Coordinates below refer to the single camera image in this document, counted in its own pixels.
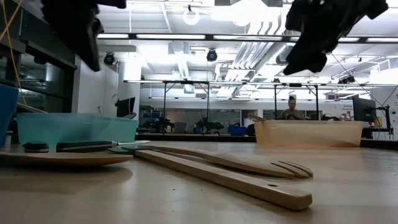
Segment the woman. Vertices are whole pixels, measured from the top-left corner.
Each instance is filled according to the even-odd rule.
[[[279,119],[294,119],[294,120],[303,120],[304,117],[300,111],[296,110],[296,99],[293,96],[289,97],[289,101],[287,102],[289,108],[284,110],[280,115]]]

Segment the computer monitor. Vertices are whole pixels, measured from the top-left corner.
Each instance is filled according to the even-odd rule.
[[[135,97],[132,97],[130,99],[125,99],[125,100],[118,100],[117,106],[118,106],[118,113],[117,116],[118,118],[123,118],[129,114],[133,113],[134,109],[134,102],[136,101]]]
[[[354,119],[356,121],[374,122],[376,117],[376,103],[374,100],[353,97]]]

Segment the wooden plate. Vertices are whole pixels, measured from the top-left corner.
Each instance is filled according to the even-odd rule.
[[[126,162],[132,159],[129,155],[92,154],[92,153],[26,153],[0,152],[0,159],[7,164],[42,165],[42,166],[105,166]]]

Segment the blue container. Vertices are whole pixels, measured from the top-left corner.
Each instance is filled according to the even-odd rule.
[[[228,133],[233,136],[242,136],[246,134],[246,127],[228,127]]]
[[[70,141],[134,142],[138,122],[99,114],[21,113],[19,142],[43,141],[50,146]]]
[[[4,143],[11,116],[17,109],[18,89],[0,85],[0,147]]]

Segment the table surface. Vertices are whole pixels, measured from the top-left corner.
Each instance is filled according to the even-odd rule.
[[[262,149],[254,143],[226,142],[151,144],[298,162],[311,168],[314,178],[256,177],[311,192],[313,203],[301,212],[290,211],[139,158],[89,170],[0,166],[0,223],[398,223],[394,151]]]

